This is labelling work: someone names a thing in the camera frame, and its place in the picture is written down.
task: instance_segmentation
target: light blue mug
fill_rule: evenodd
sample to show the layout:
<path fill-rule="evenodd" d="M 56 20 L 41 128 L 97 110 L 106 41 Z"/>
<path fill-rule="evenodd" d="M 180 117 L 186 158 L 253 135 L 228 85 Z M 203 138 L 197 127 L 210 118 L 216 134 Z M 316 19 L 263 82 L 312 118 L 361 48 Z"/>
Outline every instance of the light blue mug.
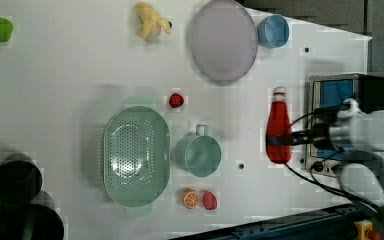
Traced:
<path fill-rule="evenodd" d="M 258 44 L 266 48 L 277 48 L 286 44 L 289 38 L 289 26 L 279 14 L 263 19 L 257 25 Z"/>
<path fill-rule="evenodd" d="M 200 133 L 201 128 L 204 128 L 203 135 Z M 185 136 L 179 142 L 179 165 L 197 177 L 207 177 L 214 173 L 220 161 L 220 145 L 214 138 L 208 136 L 207 125 L 198 124 L 195 135 Z"/>

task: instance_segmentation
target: plate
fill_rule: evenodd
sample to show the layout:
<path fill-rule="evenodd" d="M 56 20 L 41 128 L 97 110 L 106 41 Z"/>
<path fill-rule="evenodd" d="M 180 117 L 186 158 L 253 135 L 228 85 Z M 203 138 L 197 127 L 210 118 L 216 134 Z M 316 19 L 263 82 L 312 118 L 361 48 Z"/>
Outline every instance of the plate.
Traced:
<path fill-rule="evenodd" d="M 170 177 L 170 133 L 166 121 L 148 107 L 115 115 L 104 133 L 104 184 L 110 197 L 126 207 L 157 199 Z"/>
<path fill-rule="evenodd" d="M 255 24 L 249 13 L 232 0 L 214 0 L 197 14 L 191 32 L 197 66 L 217 81 L 245 76 L 258 50 Z"/>

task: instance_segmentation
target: colander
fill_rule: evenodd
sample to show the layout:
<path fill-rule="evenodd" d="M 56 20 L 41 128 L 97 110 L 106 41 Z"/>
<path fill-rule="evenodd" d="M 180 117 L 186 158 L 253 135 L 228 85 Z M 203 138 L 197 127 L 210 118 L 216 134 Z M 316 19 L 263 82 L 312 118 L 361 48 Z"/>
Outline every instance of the colander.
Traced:
<path fill-rule="evenodd" d="M 170 177 L 170 133 L 166 121 L 148 107 L 126 108 L 104 133 L 104 184 L 126 206 L 145 206 L 161 195 Z"/>

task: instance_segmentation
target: cable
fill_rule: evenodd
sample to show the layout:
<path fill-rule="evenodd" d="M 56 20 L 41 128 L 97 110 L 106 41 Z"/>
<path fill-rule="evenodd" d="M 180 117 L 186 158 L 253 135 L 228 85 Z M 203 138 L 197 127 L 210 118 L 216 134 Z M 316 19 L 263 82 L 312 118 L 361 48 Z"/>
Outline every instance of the cable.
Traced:
<path fill-rule="evenodd" d="M 291 128 L 292 125 L 295 125 L 296 123 L 298 123 L 298 122 L 301 121 L 302 119 L 304 119 L 304 118 L 308 118 L 308 117 L 313 116 L 313 115 L 314 115 L 314 112 L 309 112 L 309 113 L 307 113 L 307 114 L 302 115 L 301 117 L 295 119 L 291 124 L 289 124 L 289 128 Z"/>
<path fill-rule="evenodd" d="M 289 125 L 289 129 L 287 130 L 290 130 L 290 128 L 296 124 L 297 122 L 299 122 L 300 120 L 304 119 L 304 118 L 307 118 L 309 116 L 312 116 L 314 115 L 314 112 L 310 112 L 310 113 L 307 113 L 301 117 L 299 117 L 298 119 L 294 120 L 290 125 Z M 281 151 L 281 146 L 279 145 L 279 153 L 280 153 L 280 156 L 283 157 L 283 154 L 282 154 L 282 151 Z M 325 158 L 323 160 L 326 161 L 330 158 L 332 158 L 334 155 L 338 154 L 339 152 L 336 151 L 334 154 L 332 154 L 331 156 L 329 156 L 328 158 Z M 383 227 L 384 227 L 384 206 L 383 207 L 379 207 L 378 205 L 370 202 L 369 200 L 365 199 L 365 198 L 362 198 L 358 195 L 355 195 L 351 192 L 348 192 L 348 191 L 345 191 L 343 188 L 342 189 L 337 189 L 337 188 L 333 188 L 333 187 L 329 187 L 327 185 L 324 185 L 322 183 L 320 183 L 313 175 L 313 168 L 314 166 L 311 166 L 310 167 L 310 175 L 311 177 L 313 178 L 313 180 L 309 179 L 309 178 L 306 178 L 304 176 L 302 176 L 301 174 L 299 174 L 298 172 L 296 172 L 295 170 L 293 170 L 289 164 L 286 162 L 286 160 L 283 159 L 283 163 L 286 165 L 286 167 L 289 169 L 289 171 L 291 171 L 292 173 L 294 173 L 296 176 L 300 177 L 301 179 L 309 182 L 309 183 L 312 183 L 312 184 L 315 184 L 319 187 L 321 187 L 323 190 L 329 192 L 329 193 L 332 193 L 334 195 L 337 195 L 337 196 L 340 196 L 340 197 L 344 197 L 344 198 L 347 198 L 349 199 L 350 201 L 352 201 L 354 204 L 360 206 L 361 208 L 364 208 L 366 209 L 367 212 L 370 213 L 370 215 L 372 216 L 372 218 L 376 219 Z"/>

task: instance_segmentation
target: orange slice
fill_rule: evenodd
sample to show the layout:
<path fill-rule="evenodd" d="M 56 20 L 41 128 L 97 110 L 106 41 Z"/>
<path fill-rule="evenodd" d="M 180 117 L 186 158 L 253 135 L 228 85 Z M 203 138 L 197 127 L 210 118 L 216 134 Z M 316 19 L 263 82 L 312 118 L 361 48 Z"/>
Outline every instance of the orange slice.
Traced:
<path fill-rule="evenodd" d="M 182 193 L 182 202 L 187 208 L 196 207 L 198 205 L 198 199 L 198 193 L 190 188 L 186 188 Z"/>

